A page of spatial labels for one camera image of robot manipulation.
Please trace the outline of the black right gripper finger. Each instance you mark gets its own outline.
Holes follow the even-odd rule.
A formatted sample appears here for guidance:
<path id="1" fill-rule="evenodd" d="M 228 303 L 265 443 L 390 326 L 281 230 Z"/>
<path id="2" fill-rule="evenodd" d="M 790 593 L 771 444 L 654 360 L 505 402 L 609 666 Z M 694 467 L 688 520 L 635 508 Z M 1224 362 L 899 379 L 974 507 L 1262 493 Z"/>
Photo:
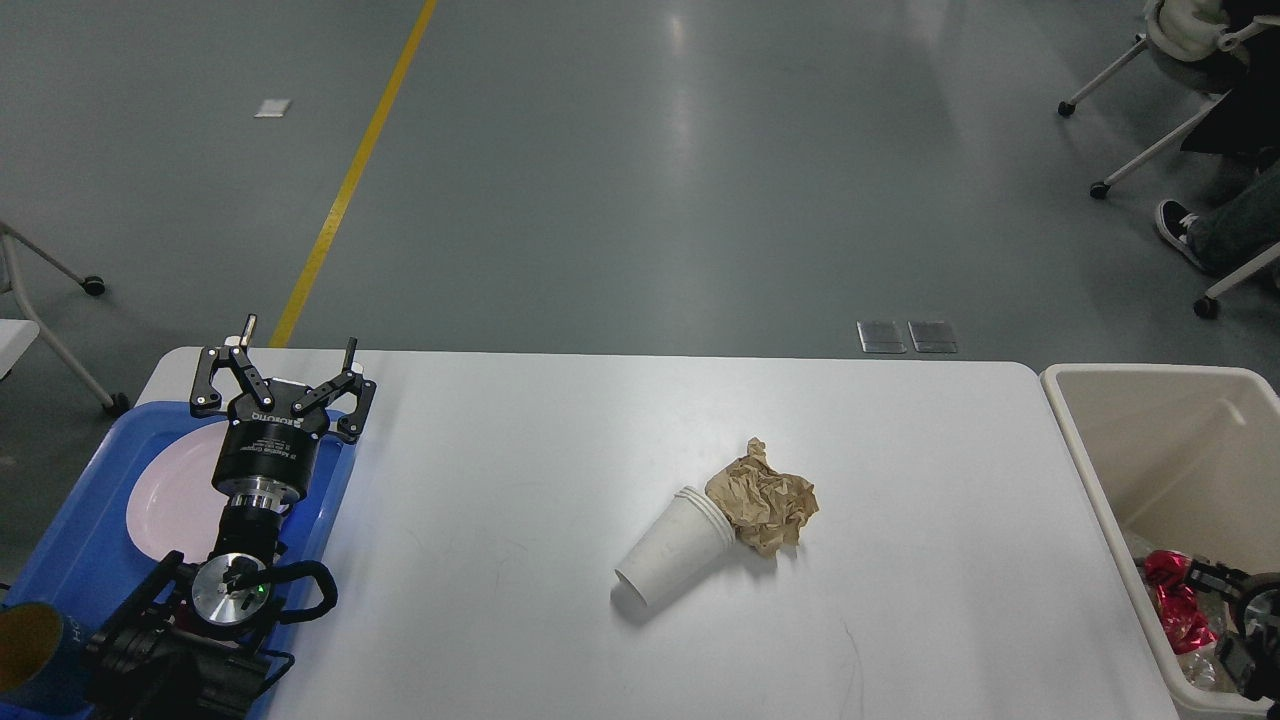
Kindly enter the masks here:
<path id="1" fill-rule="evenodd" d="M 1249 573 L 1226 564 L 1192 559 L 1183 577 L 1183 583 L 1197 592 L 1216 593 L 1225 600 L 1239 600 L 1249 579 Z"/>
<path id="2" fill-rule="evenodd" d="M 1251 701 L 1279 701 L 1279 638 L 1276 632 L 1225 635 L 1216 656 L 1236 692 Z"/>

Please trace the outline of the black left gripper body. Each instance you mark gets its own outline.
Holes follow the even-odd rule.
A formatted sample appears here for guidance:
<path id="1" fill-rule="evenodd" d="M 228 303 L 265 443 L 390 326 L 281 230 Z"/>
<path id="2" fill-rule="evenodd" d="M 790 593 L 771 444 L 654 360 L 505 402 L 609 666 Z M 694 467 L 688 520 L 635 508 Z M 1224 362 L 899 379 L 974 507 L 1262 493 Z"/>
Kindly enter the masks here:
<path id="1" fill-rule="evenodd" d="M 308 493 L 320 438 L 330 427 L 321 407 L 292 414 L 310 391 L 308 386 L 270 386 L 273 405 L 266 410 L 247 392 L 232 401 L 230 425 L 212 471 L 215 489 L 233 496 L 253 480 L 268 480 L 284 487 L 287 496 Z"/>

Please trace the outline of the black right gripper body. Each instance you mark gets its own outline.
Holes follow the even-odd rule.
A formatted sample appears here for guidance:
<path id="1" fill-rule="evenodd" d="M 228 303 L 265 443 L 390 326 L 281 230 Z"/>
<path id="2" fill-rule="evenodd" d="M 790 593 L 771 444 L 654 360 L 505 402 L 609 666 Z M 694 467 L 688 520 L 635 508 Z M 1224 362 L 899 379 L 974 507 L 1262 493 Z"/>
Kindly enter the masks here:
<path id="1" fill-rule="evenodd" d="M 1238 632 L 1249 651 L 1276 651 L 1279 633 L 1279 574 L 1253 574 L 1242 582 Z"/>

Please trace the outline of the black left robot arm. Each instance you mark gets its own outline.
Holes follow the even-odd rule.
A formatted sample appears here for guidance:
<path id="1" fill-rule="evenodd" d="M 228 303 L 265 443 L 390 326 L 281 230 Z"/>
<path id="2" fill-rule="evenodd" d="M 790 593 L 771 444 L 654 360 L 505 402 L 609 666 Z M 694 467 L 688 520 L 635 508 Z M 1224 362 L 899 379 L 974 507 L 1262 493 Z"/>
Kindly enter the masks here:
<path id="1" fill-rule="evenodd" d="M 355 445 L 378 389 L 348 338 L 340 370 L 311 386 L 268 378 L 250 359 L 256 327 L 202 350 L 195 418 L 228 428 L 211 486 L 227 497 L 207 557 L 169 552 L 90 639 L 95 719 L 243 719 L 293 666 L 268 648 L 278 626 L 317 620 L 338 587 L 317 560 L 283 562 L 285 515 L 308 496 L 321 442 Z"/>

